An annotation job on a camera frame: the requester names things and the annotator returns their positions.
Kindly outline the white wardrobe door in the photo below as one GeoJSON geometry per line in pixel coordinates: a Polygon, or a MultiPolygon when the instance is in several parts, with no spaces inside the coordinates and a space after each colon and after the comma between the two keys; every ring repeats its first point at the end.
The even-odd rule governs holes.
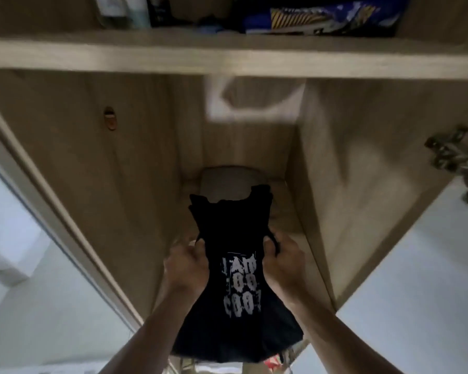
{"type": "Polygon", "coordinates": [[[405,374],[468,374],[468,193],[453,179],[336,312],[305,236],[308,289],[405,374]]]}

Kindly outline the white bottle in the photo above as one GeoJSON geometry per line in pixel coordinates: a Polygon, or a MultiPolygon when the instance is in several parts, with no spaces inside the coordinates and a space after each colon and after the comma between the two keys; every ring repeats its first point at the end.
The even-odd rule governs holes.
{"type": "Polygon", "coordinates": [[[125,0],[94,0],[97,19],[105,29],[129,29],[130,18],[125,0]]]}

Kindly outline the blue cloth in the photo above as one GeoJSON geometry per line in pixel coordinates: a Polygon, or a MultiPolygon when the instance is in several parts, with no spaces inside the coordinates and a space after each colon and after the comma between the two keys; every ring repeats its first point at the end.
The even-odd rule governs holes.
{"type": "Polygon", "coordinates": [[[207,34],[238,33],[230,18],[218,18],[214,15],[201,18],[195,23],[195,26],[201,32],[207,34]]]}

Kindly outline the person's right hand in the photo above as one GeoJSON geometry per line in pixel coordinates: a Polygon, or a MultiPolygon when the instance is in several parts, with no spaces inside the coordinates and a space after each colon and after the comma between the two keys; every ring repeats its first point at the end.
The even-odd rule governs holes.
{"type": "Polygon", "coordinates": [[[270,289],[290,309],[306,294],[305,256],[285,232],[269,228],[279,243],[277,257],[264,257],[263,274],[270,289]]]}

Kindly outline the grey folded garment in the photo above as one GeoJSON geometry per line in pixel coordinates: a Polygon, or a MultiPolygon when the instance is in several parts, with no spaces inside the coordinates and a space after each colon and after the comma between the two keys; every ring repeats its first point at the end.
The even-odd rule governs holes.
{"type": "Polygon", "coordinates": [[[200,176],[199,195],[209,202],[246,199],[253,186],[267,184],[268,177],[257,169],[243,166],[205,168],[200,176]]]}

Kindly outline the wooden wardrobe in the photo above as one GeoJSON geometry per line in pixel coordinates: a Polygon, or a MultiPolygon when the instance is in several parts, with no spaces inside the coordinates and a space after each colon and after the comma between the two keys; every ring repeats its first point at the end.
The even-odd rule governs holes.
{"type": "MultiPolygon", "coordinates": [[[[196,22],[233,4],[169,2],[172,26],[122,31],[203,33],[196,22]]],[[[99,30],[118,29],[94,0],[0,0],[0,37],[99,30]]],[[[392,37],[322,37],[468,47],[468,0],[410,0],[392,37]]],[[[458,125],[468,81],[0,69],[0,144],[19,188],[34,188],[138,326],[172,238],[196,229],[186,194],[205,168],[268,177],[272,223],[305,236],[337,311],[457,177],[424,143],[458,125]]]]}

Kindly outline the person's right forearm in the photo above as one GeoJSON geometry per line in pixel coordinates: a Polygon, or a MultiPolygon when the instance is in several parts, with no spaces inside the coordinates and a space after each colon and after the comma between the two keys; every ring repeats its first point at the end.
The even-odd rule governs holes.
{"type": "Polygon", "coordinates": [[[328,374],[404,374],[305,288],[282,292],[328,374]]]}

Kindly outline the teal bottle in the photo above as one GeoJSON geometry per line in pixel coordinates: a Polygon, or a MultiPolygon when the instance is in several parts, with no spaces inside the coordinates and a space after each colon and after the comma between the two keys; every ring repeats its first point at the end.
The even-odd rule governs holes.
{"type": "Polygon", "coordinates": [[[125,0],[130,25],[133,29],[151,29],[147,0],[125,0]]]}

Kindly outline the black bottle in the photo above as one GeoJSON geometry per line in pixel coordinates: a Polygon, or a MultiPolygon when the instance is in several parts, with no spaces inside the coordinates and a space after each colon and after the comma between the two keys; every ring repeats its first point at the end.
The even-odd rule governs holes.
{"type": "Polygon", "coordinates": [[[146,0],[152,28],[168,27],[173,24],[169,0],[146,0]]]}

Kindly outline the metal door hinge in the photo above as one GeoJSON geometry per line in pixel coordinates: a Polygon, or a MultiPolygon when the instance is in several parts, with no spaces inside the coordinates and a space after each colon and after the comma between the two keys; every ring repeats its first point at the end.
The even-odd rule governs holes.
{"type": "Polygon", "coordinates": [[[434,155],[431,165],[462,178],[467,190],[462,201],[468,205],[468,146],[464,138],[468,135],[468,126],[458,125],[449,133],[438,133],[430,136],[424,143],[434,155]]]}

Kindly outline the black printed t-shirt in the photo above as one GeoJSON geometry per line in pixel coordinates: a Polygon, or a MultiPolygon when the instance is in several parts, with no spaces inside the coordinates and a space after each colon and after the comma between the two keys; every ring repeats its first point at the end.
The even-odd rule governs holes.
{"type": "Polygon", "coordinates": [[[172,355],[214,363],[259,363],[303,340],[291,311],[263,275],[263,239],[273,194],[252,186],[247,198],[210,202],[190,195],[188,209],[203,239],[209,280],[177,335],[172,355]]]}

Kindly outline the mirrored wardrobe door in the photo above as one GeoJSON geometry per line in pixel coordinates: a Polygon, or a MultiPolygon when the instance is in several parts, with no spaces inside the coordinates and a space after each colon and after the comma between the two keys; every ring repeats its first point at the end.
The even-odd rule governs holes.
{"type": "MultiPolygon", "coordinates": [[[[10,159],[1,144],[0,159],[10,159]]],[[[135,328],[4,175],[0,166],[0,374],[95,374],[135,328]]]]}

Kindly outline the person's left forearm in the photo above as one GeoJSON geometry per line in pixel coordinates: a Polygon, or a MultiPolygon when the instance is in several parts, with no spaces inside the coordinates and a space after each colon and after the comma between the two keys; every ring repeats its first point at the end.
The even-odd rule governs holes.
{"type": "Polygon", "coordinates": [[[163,374],[186,316],[205,285],[190,283],[168,290],[143,326],[99,374],[163,374]]]}

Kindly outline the wooden wardrobe shelf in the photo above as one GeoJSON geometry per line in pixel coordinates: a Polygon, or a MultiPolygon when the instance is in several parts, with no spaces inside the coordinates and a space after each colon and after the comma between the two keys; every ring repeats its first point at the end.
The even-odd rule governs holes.
{"type": "Polygon", "coordinates": [[[0,37],[0,69],[468,81],[468,47],[398,38],[99,30],[0,37]]]}

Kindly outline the blue yellow patterned bag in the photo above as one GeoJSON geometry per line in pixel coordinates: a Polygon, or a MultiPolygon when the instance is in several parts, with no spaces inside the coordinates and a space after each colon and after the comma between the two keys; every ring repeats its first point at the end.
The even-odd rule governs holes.
{"type": "Polygon", "coordinates": [[[246,34],[392,37],[410,0],[233,0],[246,34]]]}

